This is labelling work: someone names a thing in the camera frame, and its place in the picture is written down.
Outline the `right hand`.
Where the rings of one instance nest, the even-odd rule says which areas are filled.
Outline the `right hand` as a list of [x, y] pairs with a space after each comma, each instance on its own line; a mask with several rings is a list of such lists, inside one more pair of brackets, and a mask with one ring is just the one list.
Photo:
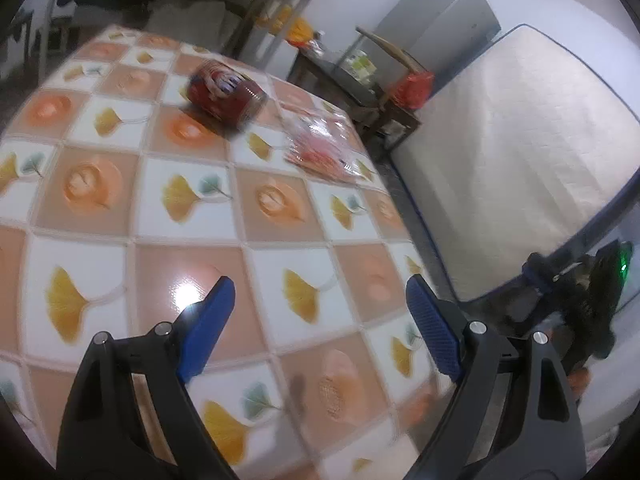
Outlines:
[[585, 366], [586, 358], [580, 340], [566, 325], [545, 328], [544, 333], [559, 353], [570, 390], [576, 403], [579, 403], [591, 382], [590, 370]]

